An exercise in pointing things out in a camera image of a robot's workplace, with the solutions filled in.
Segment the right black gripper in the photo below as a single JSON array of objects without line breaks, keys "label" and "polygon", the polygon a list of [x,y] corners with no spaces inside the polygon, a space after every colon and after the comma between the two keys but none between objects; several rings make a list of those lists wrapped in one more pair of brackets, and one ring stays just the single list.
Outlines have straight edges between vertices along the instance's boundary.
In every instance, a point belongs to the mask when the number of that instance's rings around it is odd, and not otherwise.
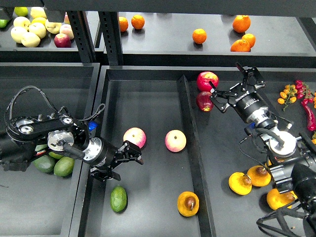
[{"label": "right black gripper", "polygon": [[[265,81],[256,67],[243,67],[239,62],[235,65],[243,74],[242,83],[231,87],[229,91],[222,91],[209,81],[212,87],[210,100],[221,113],[232,106],[245,123],[262,123],[268,119],[268,105],[256,89],[264,87]],[[218,101],[218,98],[225,99],[226,103]]]}]

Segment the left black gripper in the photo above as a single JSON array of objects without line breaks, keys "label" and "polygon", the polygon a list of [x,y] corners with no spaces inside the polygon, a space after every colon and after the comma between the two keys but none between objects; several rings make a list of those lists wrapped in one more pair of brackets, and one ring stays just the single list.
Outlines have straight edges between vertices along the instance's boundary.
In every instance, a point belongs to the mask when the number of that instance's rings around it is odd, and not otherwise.
[{"label": "left black gripper", "polygon": [[123,142],[120,148],[117,148],[103,138],[94,137],[89,140],[89,144],[83,153],[83,162],[93,167],[90,168],[90,175],[101,182],[108,179],[121,180],[120,175],[112,171],[115,156],[117,164],[130,161],[135,161],[140,165],[144,164],[140,148],[127,140]]}]

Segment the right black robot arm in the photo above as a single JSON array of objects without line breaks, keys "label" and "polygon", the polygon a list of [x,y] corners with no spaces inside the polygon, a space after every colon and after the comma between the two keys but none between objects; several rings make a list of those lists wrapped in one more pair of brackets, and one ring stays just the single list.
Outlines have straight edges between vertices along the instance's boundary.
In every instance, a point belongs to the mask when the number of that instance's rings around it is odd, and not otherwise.
[{"label": "right black robot arm", "polygon": [[261,166],[267,169],[279,194],[294,194],[295,200],[277,208],[257,220],[260,231],[271,236],[294,237],[286,217],[303,221],[305,236],[316,235],[316,147],[305,133],[298,137],[289,130],[293,123],[287,119],[286,128],[280,130],[278,122],[282,117],[270,110],[268,103],[258,93],[265,81],[256,67],[236,63],[242,73],[242,82],[227,91],[212,87],[210,99],[222,113],[232,107],[248,126],[244,129],[248,138],[256,144],[256,138],[263,142],[263,153],[267,161]]}]

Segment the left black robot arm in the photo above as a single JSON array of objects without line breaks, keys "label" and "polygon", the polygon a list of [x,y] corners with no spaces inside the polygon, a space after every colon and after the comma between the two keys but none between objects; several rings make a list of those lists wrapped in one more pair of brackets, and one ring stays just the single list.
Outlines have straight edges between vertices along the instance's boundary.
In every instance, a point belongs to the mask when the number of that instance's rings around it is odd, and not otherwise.
[{"label": "left black robot arm", "polygon": [[[13,117],[13,106],[18,96],[35,89],[53,110],[52,114],[33,117]],[[54,152],[79,159],[90,166],[90,174],[99,181],[121,180],[113,171],[122,163],[135,161],[143,164],[141,149],[124,141],[117,148],[102,137],[93,137],[94,121],[104,111],[101,103],[90,116],[76,119],[63,106],[56,109],[46,94],[36,86],[27,85],[11,99],[4,113],[5,130],[0,133],[0,164],[5,171],[25,171],[31,162]]]}]

